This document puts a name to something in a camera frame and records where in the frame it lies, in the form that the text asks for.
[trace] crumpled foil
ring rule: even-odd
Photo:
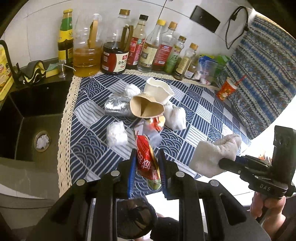
[[[105,103],[105,115],[125,116],[136,118],[130,107],[130,98],[120,95],[111,95]]]

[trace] blue patterned curtain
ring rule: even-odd
[[[239,88],[229,101],[251,138],[263,132],[296,95],[296,40],[271,20],[256,16],[220,76]]]

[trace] power cord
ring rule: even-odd
[[[243,31],[242,33],[237,36],[234,40],[232,40],[231,44],[228,46],[228,43],[227,43],[227,34],[228,34],[228,29],[229,29],[229,25],[230,25],[230,20],[233,20],[235,21],[237,19],[237,14],[239,13],[239,11],[241,9],[244,9],[246,11],[246,15],[247,15],[247,20],[246,20],[246,23],[244,25],[244,28],[243,28]],[[230,49],[231,46],[233,45],[233,43],[240,37],[244,34],[245,31],[248,31],[249,28],[248,28],[248,19],[249,19],[249,13],[248,13],[248,10],[246,7],[244,6],[239,6],[237,9],[234,10],[234,12],[231,14],[230,18],[228,19],[228,26],[227,26],[227,30],[226,30],[226,33],[225,33],[225,44],[226,44],[226,48],[227,49]]]

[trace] brown paper cup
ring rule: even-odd
[[[154,97],[145,93],[131,98],[131,112],[140,118],[154,118],[161,115],[165,108],[161,103],[158,103]]]

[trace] kitchen sink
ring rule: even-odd
[[[42,169],[56,169],[59,130],[70,80],[43,83],[12,91],[0,110],[0,157],[34,161]],[[37,148],[47,134],[49,145]]]

